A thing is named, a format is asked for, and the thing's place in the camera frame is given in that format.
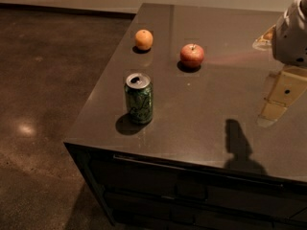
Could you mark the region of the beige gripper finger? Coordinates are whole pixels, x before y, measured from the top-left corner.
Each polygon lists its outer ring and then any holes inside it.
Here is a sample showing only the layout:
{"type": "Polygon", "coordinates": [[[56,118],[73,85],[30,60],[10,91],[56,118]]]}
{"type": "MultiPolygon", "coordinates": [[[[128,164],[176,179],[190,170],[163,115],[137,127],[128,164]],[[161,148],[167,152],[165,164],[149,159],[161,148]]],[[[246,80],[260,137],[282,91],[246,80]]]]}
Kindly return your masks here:
{"type": "Polygon", "coordinates": [[[259,51],[268,51],[272,47],[272,40],[275,33],[275,28],[275,25],[268,28],[253,42],[252,47],[259,51]]]}
{"type": "Polygon", "coordinates": [[[307,90],[307,69],[285,65],[275,76],[272,89],[257,118],[260,127],[276,123],[307,90]]]}

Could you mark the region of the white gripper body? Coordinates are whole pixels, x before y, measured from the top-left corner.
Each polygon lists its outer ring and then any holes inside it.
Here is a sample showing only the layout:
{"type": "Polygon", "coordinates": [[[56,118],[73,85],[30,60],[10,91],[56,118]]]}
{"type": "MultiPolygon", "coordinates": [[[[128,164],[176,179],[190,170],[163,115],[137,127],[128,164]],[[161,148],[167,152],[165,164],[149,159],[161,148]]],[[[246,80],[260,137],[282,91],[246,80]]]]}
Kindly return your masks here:
{"type": "Polygon", "coordinates": [[[272,54],[284,64],[307,66],[307,0],[294,0],[277,20],[272,54]]]}

